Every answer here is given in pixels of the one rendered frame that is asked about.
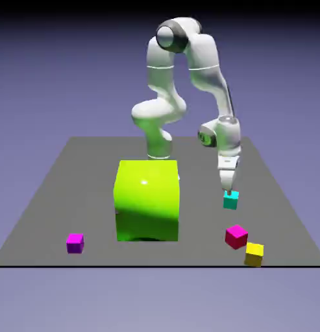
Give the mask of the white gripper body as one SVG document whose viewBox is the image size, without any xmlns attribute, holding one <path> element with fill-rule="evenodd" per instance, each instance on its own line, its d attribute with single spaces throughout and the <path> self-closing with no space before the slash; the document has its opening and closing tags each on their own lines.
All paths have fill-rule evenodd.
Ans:
<svg viewBox="0 0 320 332">
<path fill-rule="evenodd" d="M 233 188 L 233 183 L 236 178 L 236 169 L 220 169 L 219 177 L 221 180 L 221 186 L 224 191 L 231 191 Z"/>
</svg>

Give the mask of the small cyan cube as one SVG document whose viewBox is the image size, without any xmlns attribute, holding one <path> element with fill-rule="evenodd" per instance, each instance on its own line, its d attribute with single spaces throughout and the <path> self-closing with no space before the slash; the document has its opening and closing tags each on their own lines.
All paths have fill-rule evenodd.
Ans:
<svg viewBox="0 0 320 332">
<path fill-rule="evenodd" d="M 228 194 L 227 191 L 224 191 L 223 207 L 225 209 L 236 210 L 238 205 L 238 199 L 239 199 L 238 191 L 231 191 L 230 194 Z"/>
</svg>

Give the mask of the small magenta cube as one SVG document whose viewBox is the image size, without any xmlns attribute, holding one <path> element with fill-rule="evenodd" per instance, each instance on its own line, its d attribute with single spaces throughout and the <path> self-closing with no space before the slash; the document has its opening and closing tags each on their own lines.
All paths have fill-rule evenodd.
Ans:
<svg viewBox="0 0 320 332">
<path fill-rule="evenodd" d="M 248 231 L 237 224 L 226 229 L 225 242 L 237 250 L 247 244 L 248 235 Z"/>
</svg>

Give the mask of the small yellow cube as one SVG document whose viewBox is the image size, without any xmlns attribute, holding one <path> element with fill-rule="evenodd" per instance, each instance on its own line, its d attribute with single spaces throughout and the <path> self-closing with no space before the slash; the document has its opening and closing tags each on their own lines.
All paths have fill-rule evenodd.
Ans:
<svg viewBox="0 0 320 332">
<path fill-rule="evenodd" d="M 264 245 L 248 242 L 244 263 L 250 267 L 260 267 L 264 258 Z"/>
</svg>

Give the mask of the small purple cube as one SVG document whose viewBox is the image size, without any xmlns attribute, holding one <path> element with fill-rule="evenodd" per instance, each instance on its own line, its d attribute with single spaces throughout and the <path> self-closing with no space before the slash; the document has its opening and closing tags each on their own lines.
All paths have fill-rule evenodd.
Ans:
<svg viewBox="0 0 320 332">
<path fill-rule="evenodd" d="M 66 239 L 68 254 L 81 254 L 84 249 L 84 235 L 82 233 L 70 233 Z"/>
</svg>

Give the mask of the large lime green box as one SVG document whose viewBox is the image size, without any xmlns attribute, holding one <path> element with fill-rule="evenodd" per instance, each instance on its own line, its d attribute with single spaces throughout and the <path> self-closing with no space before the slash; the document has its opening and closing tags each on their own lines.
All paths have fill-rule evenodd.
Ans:
<svg viewBox="0 0 320 332">
<path fill-rule="evenodd" d="M 121 160 L 113 196 L 118 241 L 178 241 L 177 161 Z"/>
</svg>

